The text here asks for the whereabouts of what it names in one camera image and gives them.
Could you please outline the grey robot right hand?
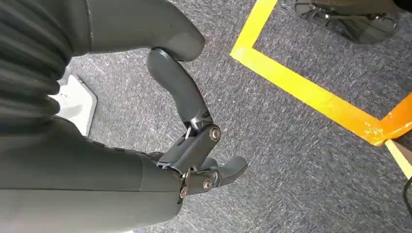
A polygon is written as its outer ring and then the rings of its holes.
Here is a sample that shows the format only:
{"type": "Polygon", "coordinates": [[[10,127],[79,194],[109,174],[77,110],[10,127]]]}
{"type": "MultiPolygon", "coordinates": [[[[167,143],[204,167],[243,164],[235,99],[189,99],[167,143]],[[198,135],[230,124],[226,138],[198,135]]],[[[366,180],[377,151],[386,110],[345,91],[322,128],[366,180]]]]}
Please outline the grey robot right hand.
{"type": "Polygon", "coordinates": [[[205,45],[167,0],[0,3],[0,230],[122,233],[166,222],[184,198],[234,182],[247,161],[208,157],[221,138],[181,66],[205,45]],[[147,68],[186,133],[165,153],[110,148],[57,115],[52,98],[75,56],[149,48],[147,68]]]}

